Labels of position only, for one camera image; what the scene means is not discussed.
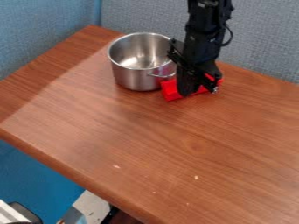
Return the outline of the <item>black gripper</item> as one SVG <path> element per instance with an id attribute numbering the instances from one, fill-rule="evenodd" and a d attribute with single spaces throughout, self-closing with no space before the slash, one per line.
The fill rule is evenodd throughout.
<path id="1" fill-rule="evenodd" d="M 185 29 L 184 41 L 172 38 L 166 57 L 176 64 L 176 88 L 180 96 L 193 94 L 200 86 L 209 93 L 218 91 L 222 77 L 216 66 L 216 58 L 222 42 L 226 27 L 222 26 L 212 32 Z"/>

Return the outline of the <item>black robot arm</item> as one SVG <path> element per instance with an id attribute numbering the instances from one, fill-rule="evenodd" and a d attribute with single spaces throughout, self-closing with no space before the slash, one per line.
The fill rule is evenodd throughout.
<path id="1" fill-rule="evenodd" d="M 194 94 L 200 87 L 210 93 L 217 91 L 222 74 L 216 59 L 233 38 L 228 26 L 234 10 L 232 0 L 186 0 L 186 4 L 184 41 L 172 38 L 166 52 L 176 64 L 176 89 L 181 97 Z"/>

